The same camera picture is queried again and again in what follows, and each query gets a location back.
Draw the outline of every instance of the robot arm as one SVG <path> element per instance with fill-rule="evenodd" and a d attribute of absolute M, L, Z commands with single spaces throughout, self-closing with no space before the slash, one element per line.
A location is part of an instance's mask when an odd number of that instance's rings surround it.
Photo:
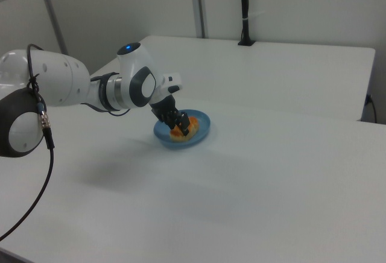
<path fill-rule="evenodd" d="M 179 74 L 160 75 L 140 43 L 117 52 L 119 68 L 90 79 L 85 65 L 70 56 L 31 51 L 39 94 L 49 106 L 86 104 L 99 112 L 143 107 L 149 104 L 170 129 L 176 125 L 188 134 L 189 119 L 175 107 L 172 93 L 182 88 Z M 0 156 L 19 157 L 42 140 L 36 102 L 27 88 L 27 52 L 14 50 L 0 58 Z"/>

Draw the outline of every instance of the white table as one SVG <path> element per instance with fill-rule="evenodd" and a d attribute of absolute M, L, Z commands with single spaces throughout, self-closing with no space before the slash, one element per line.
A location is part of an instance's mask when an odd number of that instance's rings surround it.
<path fill-rule="evenodd" d="M 179 151 L 154 137 L 149 107 L 120 118 L 50 109 L 52 179 L 0 247 L 33 262 L 386 261 L 383 125 L 178 96 L 177 106 L 212 120 Z M 48 152 L 0 164 L 2 233 L 39 191 Z"/>
<path fill-rule="evenodd" d="M 149 36 L 160 72 L 179 72 L 182 97 L 360 120 L 374 49 Z M 119 72 L 117 59 L 98 73 Z"/>

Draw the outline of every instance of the blue bowl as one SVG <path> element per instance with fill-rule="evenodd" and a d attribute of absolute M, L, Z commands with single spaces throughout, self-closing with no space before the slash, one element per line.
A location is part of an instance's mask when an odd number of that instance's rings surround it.
<path fill-rule="evenodd" d="M 154 126 L 154 134 L 159 138 L 161 143 L 168 148 L 191 147 L 192 145 L 195 145 L 200 141 L 202 141 L 205 138 L 205 136 L 209 133 L 210 118 L 209 116 L 207 116 L 207 114 L 201 111 L 192 110 L 192 109 L 185 109 L 180 111 L 186 112 L 188 116 L 196 117 L 200 125 L 200 128 L 198 129 L 198 132 L 190 140 L 186 142 L 173 142 L 169 136 L 170 128 L 166 124 L 160 121 L 157 121 L 156 125 Z"/>

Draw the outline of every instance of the white wall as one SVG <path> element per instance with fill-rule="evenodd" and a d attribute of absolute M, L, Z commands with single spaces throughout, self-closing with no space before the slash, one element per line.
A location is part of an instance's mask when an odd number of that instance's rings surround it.
<path fill-rule="evenodd" d="M 60 51 L 44 0 L 0 0 L 0 55 L 35 43 Z"/>
<path fill-rule="evenodd" d="M 204 1 L 208 36 L 239 40 L 241 0 Z M 260 13 L 250 21 L 251 38 L 258 41 L 374 48 L 369 92 L 386 123 L 386 0 L 249 0 L 249 12 Z M 367 107 L 364 118 L 372 116 Z"/>
<path fill-rule="evenodd" d="M 52 0 L 69 55 L 90 73 L 151 34 L 196 37 L 193 0 Z"/>
<path fill-rule="evenodd" d="M 127 42 L 150 34 L 200 37 L 196 0 L 51 0 L 64 43 L 95 72 Z M 210 38 L 238 40 L 241 0 L 203 0 Z M 386 0 L 250 0 L 259 41 L 364 46 L 376 50 L 369 92 L 386 124 Z M 60 51 L 43 0 L 0 0 L 0 52 L 34 42 Z M 365 120 L 372 121 L 370 106 Z"/>

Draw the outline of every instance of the black cable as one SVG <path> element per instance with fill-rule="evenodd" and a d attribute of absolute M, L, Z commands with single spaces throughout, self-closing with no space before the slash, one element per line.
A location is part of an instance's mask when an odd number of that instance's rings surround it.
<path fill-rule="evenodd" d="M 115 116 L 115 117 L 119 117 L 119 116 L 124 116 L 129 111 L 130 111 L 130 109 L 127 109 L 127 111 L 125 111 L 124 113 L 121 113 L 121 114 L 114 114 L 111 111 L 109 111 L 109 114 L 112 115 L 112 116 Z"/>
<path fill-rule="evenodd" d="M 371 103 L 372 106 L 373 106 L 373 110 L 374 110 L 374 122 L 377 123 L 377 119 L 376 119 L 376 110 L 375 110 L 375 105 L 374 105 L 374 101 L 373 101 L 373 97 L 371 94 L 366 94 L 366 99 L 364 101 L 364 105 L 368 105 L 368 103 Z"/>
<path fill-rule="evenodd" d="M 51 177 L 52 168 L 54 166 L 54 150 L 52 148 L 49 150 L 49 155 L 50 155 L 50 161 L 49 161 L 48 174 L 47 174 L 46 180 L 44 181 L 43 187 L 39 192 L 39 195 L 37 195 L 35 201 L 31 205 L 31 207 L 28 209 L 28 211 L 24 214 L 24 216 L 7 233 L 5 233 L 3 236 L 0 237 L 0 242 L 3 239 L 5 239 L 6 237 L 8 237 L 9 234 L 11 234 L 13 231 L 15 231 L 15 229 L 17 227 L 19 227 L 21 223 L 23 223 L 23 221 L 26 219 L 26 217 L 29 216 L 29 214 L 32 212 L 32 210 L 35 208 L 35 206 L 39 202 L 40 198 L 42 197 L 42 195 L 47 187 L 47 184 L 49 182 L 49 178 Z"/>
<path fill-rule="evenodd" d="M 42 117 L 42 114 L 45 115 L 44 110 L 46 109 L 46 104 L 44 102 L 44 99 L 42 99 L 42 97 L 39 95 L 39 85 L 37 84 L 37 81 L 36 81 L 36 77 L 38 76 L 38 74 L 34 76 L 34 73 L 32 70 L 31 47 L 34 47 L 38 50 L 43 50 L 43 49 L 39 46 L 34 45 L 34 44 L 29 44 L 27 46 L 27 62 L 28 62 L 28 71 L 30 73 L 30 80 L 27 84 L 27 87 L 31 86 L 33 93 L 34 93 L 34 96 L 36 97 L 38 112 L 40 114 L 40 117 Z M 43 135 L 44 135 L 44 138 L 46 140 L 47 148 L 49 149 L 49 156 L 50 156 L 47 177 L 44 181 L 42 189 L 40 190 L 39 194 L 37 195 L 36 199 L 34 200 L 33 204 L 31 205 L 31 207 L 26 211 L 24 216 L 11 229 L 9 229 L 8 232 L 6 232 L 3 236 L 0 237 L 0 242 L 2 240 L 4 240 L 6 237 L 8 237 L 9 234 L 11 234 L 13 231 L 15 231 L 16 228 L 19 227 L 21 223 L 23 223 L 23 221 L 26 219 L 26 217 L 29 216 L 29 214 L 36 207 L 37 203 L 39 202 L 40 198 L 42 197 L 42 195 L 43 195 L 43 193 L 48 185 L 49 178 L 51 177 L 52 169 L 54 166 L 54 148 L 55 148 L 55 145 L 54 145 L 54 141 L 52 139 L 52 131 L 51 131 L 51 128 L 49 126 L 48 117 L 45 116 L 44 119 L 46 119 L 46 120 L 44 121 L 45 126 L 43 128 Z"/>
<path fill-rule="evenodd" d="M 374 101 L 372 100 L 372 106 L 373 106 L 373 110 L 374 110 L 374 122 L 376 122 L 376 111 L 375 111 L 375 105 L 374 105 Z"/>
<path fill-rule="evenodd" d="M 31 85 L 32 90 L 34 92 L 34 95 L 36 97 L 36 101 L 40 102 L 41 99 L 40 99 L 39 94 L 38 94 L 38 92 L 39 92 L 39 85 L 37 84 L 37 81 L 36 81 L 36 77 L 38 76 L 38 74 L 36 76 L 34 76 L 34 72 L 32 70 L 31 47 L 34 47 L 34 48 L 36 48 L 38 50 L 43 50 L 43 49 L 41 47 L 35 45 L 35 44 L 29 44 L 27 46 L 27 62 L 28 62 L 28 71 L 30 73 L 30 80 L 29 80 L 29 82 L 27 84 L 27 87 L 29 87 Z"/>

